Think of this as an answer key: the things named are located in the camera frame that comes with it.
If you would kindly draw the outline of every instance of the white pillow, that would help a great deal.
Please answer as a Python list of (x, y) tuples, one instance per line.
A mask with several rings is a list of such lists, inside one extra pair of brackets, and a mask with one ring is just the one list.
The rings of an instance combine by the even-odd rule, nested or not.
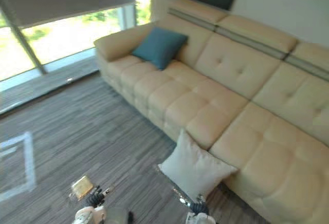
[(198, 194), (207, 198), (224, 178), (237, 171), (201, 149), (183, 129), (175, 150), (159, 168), (194, 202)]

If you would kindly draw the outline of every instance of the sofa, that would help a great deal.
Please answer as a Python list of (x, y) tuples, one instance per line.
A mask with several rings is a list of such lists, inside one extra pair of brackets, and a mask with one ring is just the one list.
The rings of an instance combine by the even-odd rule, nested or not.
[[(130, 54), (154, 26), (189, 36), (163, 71)], [(225, 184), (265, 219), (328, 223), (328, 49), (190, 0), (95, 45), (105, 82), (173, 141), (183, 127), (236, 166)]]

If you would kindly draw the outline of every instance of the throw pillow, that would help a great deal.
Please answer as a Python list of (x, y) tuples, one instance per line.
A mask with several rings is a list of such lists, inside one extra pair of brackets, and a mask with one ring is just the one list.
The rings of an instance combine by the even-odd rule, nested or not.
[(237, 171), (201, 149), (183, 129), (175, 150), (159, 168), (195, 202), (199, 194), (207, 198), (224, 178)]
[(150, 61), (158, 69), (164, 70), (187, 39), (186, 35), (155, 27), (132, 55)]

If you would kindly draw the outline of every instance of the floor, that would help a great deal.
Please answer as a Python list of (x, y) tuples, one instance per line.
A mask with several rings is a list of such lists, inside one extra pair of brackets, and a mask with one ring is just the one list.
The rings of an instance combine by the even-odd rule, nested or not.
[(74, 81), (97, 70), (95, 57), (89, 57), (58, 70), (51, 71), (47, 75), (6, 89), (1, 92), (0, 114), (67, 84), (67, 79), (71, 78)]
[[(155, 170), (175, 143), (98, 74), (0, 120), (0, 142), (24, 132), (33, 136), (36, 187), (0, 199), (0, 223), (70, 224), (83, 204), (68, 198), (70, 185), (85, 174), (104, 188), (113, 185), (105, 207), (128, 208), (134, 223), (184, 223), (187, 207)], [(25, 182), (21, 147), (0, 154), (0, 193)], [(207, 202), (218, 223), (267, 223), (223, 184)]]

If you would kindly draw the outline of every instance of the teal pillow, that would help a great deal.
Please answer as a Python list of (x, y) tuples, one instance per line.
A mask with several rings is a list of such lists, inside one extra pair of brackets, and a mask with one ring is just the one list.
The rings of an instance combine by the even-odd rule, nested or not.
[(187, 39), (186, 35), (155, 27), (132, 55), (150, 61), (158, 69), (164, 70)]

